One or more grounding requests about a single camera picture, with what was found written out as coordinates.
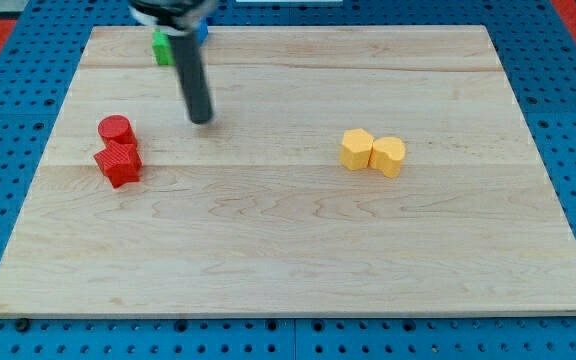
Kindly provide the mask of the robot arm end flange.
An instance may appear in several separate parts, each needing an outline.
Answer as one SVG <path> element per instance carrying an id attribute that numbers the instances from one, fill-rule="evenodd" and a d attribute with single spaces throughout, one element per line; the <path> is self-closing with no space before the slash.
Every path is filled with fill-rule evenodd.
<path id="1" fill-rule="evenodd" d="M 182 36 L 195 31 L 217 8 L 216 0 L 130 0 L 129 12 L 141 25 Z"/>

